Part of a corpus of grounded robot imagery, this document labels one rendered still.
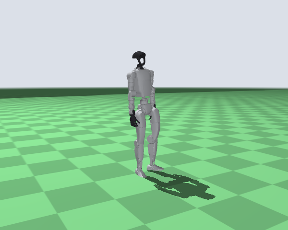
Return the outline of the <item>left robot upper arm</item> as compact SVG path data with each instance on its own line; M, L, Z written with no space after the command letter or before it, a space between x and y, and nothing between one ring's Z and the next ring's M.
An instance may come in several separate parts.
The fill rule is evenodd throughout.
M150 70L150 73L151 73L151 86L153 85L153 77L154 77L154 72L152 70ZM152 86L152 90L151 90L151 93L154 93L155 92L155 87Z

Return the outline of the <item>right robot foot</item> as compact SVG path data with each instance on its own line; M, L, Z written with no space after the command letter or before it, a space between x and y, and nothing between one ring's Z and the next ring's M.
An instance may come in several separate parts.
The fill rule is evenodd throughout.
M147 177L143 171L141 171L141 170L138 171L137 168L136 168L136 170L135 170L135 173L136 173L138 176L142 177L142 178L146 178L146 177Z

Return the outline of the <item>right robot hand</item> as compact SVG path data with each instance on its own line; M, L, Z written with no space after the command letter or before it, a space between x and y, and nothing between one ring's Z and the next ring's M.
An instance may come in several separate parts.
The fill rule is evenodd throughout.
M133 127L138 127L138 125L137 125L137 123L136 122L138 122L138 123L140 123L137 119L136 119L136 117L134 116L135 115L135 110L133 110L132 111L132 115L131 114L129 114L131 117L130 117L130 122L131 122L131 126L133 126Z

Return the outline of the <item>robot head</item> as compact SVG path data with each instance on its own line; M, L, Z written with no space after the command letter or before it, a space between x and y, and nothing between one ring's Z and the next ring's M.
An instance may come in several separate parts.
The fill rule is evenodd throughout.
M145 64L145 56L146 56L146 54L145 54L144 52L141 52L141 51L137 51L137 52L135 52L135 53L133 54L132 58L136 58L136 59L138 60L138 62L139 62L139 64L137 64L136 69L137 69L137 68L144 69L144 68L143 68L143 65ZM140 59L141 59L141 58L144 59L143 64L140 62Z

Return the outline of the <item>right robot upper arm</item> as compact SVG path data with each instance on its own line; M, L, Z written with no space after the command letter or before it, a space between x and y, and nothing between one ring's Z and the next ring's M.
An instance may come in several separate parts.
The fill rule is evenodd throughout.
M134 79L136 78L136 71L132 71L127 73L127 79L128 79L128 89L129 91L132 91L132 97L135 97L137 95L136 91L134 90Z

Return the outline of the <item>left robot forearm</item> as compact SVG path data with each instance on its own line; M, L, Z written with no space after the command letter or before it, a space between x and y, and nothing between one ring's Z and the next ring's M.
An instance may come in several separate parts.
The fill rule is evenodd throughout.
M151 95L149 97L150 97L150 104L151 104L152 107L154 107L154 104L156 103L156 101L155 101L155 92L151 93Z

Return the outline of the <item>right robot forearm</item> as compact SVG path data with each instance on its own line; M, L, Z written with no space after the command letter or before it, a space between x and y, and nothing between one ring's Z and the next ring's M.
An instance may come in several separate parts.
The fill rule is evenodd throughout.
M129 108L129 114L131 114L131 115L133 114L132 111L135 109L134 100L135 100L135 98L132 97L132 91L129 91L129 93L128 93L128 101L129 101L128 108Z

